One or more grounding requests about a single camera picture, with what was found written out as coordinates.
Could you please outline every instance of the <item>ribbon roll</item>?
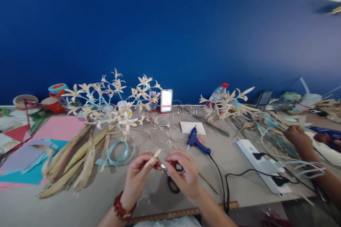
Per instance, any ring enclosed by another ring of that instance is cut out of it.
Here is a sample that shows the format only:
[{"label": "ribbon roll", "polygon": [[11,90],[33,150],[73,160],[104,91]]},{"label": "ribbon roll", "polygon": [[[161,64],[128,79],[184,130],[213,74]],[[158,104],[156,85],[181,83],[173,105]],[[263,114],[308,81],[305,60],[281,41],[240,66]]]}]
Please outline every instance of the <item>ribbon roll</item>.
[{"label": "ribbon roll", "polygon": [[[121,156],[121,158],[117,161],[113,161],[111,158],[110,158],[110,155],[113,151],[113,149],[115,148],[116,145],[120,144],[120,143],[124,143],[125,146],[127,147],[127,149],[125,150],[125,152],[123,153],[123,155]],[[122,141],[118,141],[116,142],[115,144],[113,144],[112,146],[110,146],[109,150],[108,150],[108,160],[106,163],[105,163],[105,166],[108,167],[108,166],[122,166],[122,165],[125,165],[127,163],[129,163],[129,161],[131,160],[132,156],[134,155],[135,153],[135,146],[132,147],[132,153],[131,155],[128,157],[128,154],[129,154],[130,150],[128,148],[128,143],[126,141],[122,142]],[[104,164],[104,160],[103,159],[98,159],[95,164],[97,165],[100,165],[102,166]]]}]

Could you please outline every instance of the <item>white paper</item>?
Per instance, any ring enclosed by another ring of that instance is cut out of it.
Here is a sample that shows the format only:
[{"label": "white paper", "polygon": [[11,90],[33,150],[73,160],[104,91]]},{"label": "white paper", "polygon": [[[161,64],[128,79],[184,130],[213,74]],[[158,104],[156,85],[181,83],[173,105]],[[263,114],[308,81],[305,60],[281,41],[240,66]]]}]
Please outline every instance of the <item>white paper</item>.
[{"label": "white paper", "polygon": [[206,131],[202,122],[180,122],[182,133],[190,134],[192,129],[196,125],[196,130],[198,135],[206,135]]}]

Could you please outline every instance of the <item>flower arrangement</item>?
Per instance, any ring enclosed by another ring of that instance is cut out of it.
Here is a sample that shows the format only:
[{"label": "flower arrangement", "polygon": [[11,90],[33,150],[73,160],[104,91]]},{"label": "flower arrangement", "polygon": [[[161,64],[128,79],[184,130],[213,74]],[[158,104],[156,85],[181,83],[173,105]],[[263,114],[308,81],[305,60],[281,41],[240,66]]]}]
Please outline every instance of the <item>flower arrangement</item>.
[{"label": "flower arrangement", "polygon": [[242,99],[246,102],[248,100],[246,94],[248,94],[254,88],[255,87],[249,88],[242,93],[239,89],[236,89],[239,93],[238,96],[236,96],[235,90],[232,92],[232,94],[230,94],[229,91],[226,91],[220,95],[221,99],[217,102],[210,102],[201,95],[199,103],[210,102],[210,108],[204,109],[206,113],[205,118],[208,118],[208,121],[213,121],[215,116],[219,116],[219,119],[225,119],[230,116],[242,116],[248,112],[260,112],[260,110],[243,105],[238,101],[238,99]]},{"label": "flower arrangement", "polygon": [[[112,82],[106,80],[106,75],[102,76],[101,82],[91,83],[91,84],[79,84],[80,89],[78,90],[77,85],[75,84],[73,90],[66,89],[68,93],[63,94],[63,96],[71,97],[71,102],[68,101],[67,108],[70,109],[68,114],[73,113],[77,115],[77,112],[82,109],[84,111],[85,119],[89,119],[87,124],[96,124],[97,128],[101,129],[101,124],[108,122],[109,125],[112,125],[117,122],[119,129],[123,129],[123,136],[121,138],[122,141],[127,140],[127,136],[129,135],[130,126],[137,126],[137,122],[142,125],[142,121],[144,119],[144,115],[141,115],[138,118],[130,119],[129,118],[129,110],[135,104],[135,109],[139,107],[139,112],[141,112],[142,108],[145,107],[149,110],[149,102],[148,102],[148,94],[147,91],[160,87],[160,84],[157,83],[154,86],[151,86],[151,82],[153,78],[148,78],[146,75],[143,75],[142,78],[138,77],[140,83],[136,86],[136,89],[131,88],[131,95],[127,97],[128,99],[134,99],[131,102],[127,103],[126,108],[120,108],[115,110],[111,105],[111,100],[114,95],[118,95],[121,100],[123,89],[127,86],[122,86],[122,81],[119,79],[122,74],[117,73],[115,69],[115,79]],[[107,94],[109,96],[109,100],[106,100],[103,94]],[[74,106],[76,97],[85,99],[86,102],[83,106]],[[157,98],[152,98],[151,101],[158,102]]]}]

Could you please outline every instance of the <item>hand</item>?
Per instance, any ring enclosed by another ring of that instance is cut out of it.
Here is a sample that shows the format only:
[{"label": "hand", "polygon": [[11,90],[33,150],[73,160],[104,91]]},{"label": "hand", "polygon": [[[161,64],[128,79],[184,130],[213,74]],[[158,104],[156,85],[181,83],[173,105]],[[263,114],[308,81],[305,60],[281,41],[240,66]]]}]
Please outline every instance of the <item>hand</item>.
[{"label": "hand", "polygon": [[157,159],[145,168],[145,164],[154,156],[153,153],[147,152],[141,154],[134,159],[128,168],[127,177],[125,179],[124,191],[121,197],[122,207],[129,212],[137,200],[141,197],[145,180],[152,168],[162,170],[161,162]]},{"label": "hand", "polygon": [[299,154],[314,151],[313,141],[300,126],[290,126],[283,134],[295,146]]},{"label": "hand", "polygon": [[[174,183],[188,198],[195,200],[202,187],[194,160],[180,149],[172,151],[164,160],[166,161],[165,166],[168,173]],[[177,163],[184,168],[184,172],[181,174],[176,171]]]}]

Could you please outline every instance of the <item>phone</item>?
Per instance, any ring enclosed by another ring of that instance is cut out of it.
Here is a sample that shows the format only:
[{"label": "phone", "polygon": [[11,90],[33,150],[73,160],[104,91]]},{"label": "phone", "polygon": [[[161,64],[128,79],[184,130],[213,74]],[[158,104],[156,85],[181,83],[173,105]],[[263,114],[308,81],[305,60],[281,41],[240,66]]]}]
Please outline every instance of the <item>phone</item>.
[{"label": "phone", "polygon": [[170,113],[172,111],[172,102],[173,102],[173,90],[167,89],[161,90],[161,113]]}]

